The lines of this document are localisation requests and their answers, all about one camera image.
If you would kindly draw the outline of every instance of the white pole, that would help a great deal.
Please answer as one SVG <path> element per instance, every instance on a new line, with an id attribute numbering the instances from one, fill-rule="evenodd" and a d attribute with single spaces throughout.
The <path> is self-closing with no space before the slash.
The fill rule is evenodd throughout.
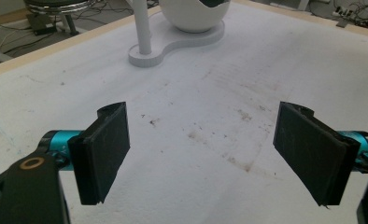
<path id="1" fill-rule="evenodd" d="M 133 0 L 135 27 L 137 30 L 140 54 L 151 54 L 151 31 L 149 30 L 149 14 L 146 0 Z"/>

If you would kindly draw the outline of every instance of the black pad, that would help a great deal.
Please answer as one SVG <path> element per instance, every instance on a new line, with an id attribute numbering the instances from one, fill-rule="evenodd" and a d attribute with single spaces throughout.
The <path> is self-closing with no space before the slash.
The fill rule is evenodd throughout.
<path id="1" fill-rule="evenodd" d="M 281 102 L 274 145 L 318 205 L 338 205 L 360 144 L 313 115 L 309 108 Z"/>
<path id="2" fill-rule="evenodd" d="M 82 204 L 104 202 L 129 150 L 126 104 L 105 106 L 87 130 L 68 141 Z"/>

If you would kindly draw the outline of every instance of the white table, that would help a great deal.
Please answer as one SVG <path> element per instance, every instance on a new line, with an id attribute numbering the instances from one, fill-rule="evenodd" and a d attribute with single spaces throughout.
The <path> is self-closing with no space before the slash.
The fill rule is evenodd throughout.
<path id="1" fill-rule="evenodd" d="M 357 223 L 367 175 L 318 207 L 272 142 L 280 101 L 368 131 L 368 35 L 238 2 L 221 41 L 149 69 L 128 63 L 130 21 L 0 64 L 0 173 L 47 131 L 125 101 L 132 144 L 106 202 L 80 205 L 61 172 L 73 223 Z"/>

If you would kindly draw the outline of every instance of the white bowl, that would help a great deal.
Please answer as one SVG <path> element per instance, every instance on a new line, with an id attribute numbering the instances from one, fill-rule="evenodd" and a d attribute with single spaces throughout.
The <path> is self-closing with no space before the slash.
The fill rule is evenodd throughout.
<path id="1" fill-rule="evenodd" d="M 215 7 L 208 7 L 199 0 L 160 0 L 159 4 L 166 19 L 178 29 L 189 33 L 201 33 L 222 20 L 230 1 L 224 1 Z"/>

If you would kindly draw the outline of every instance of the white round object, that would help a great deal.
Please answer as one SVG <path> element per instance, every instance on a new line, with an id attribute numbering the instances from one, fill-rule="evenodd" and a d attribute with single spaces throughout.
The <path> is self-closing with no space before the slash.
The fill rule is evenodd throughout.
<path id="1" fill-rule="evenodd" d="M 178 29 L 201 33 L 217 25 L 227 13 L 230 1 L 208 7 L 199 0 L 160 0 L 166 19 Z"/>

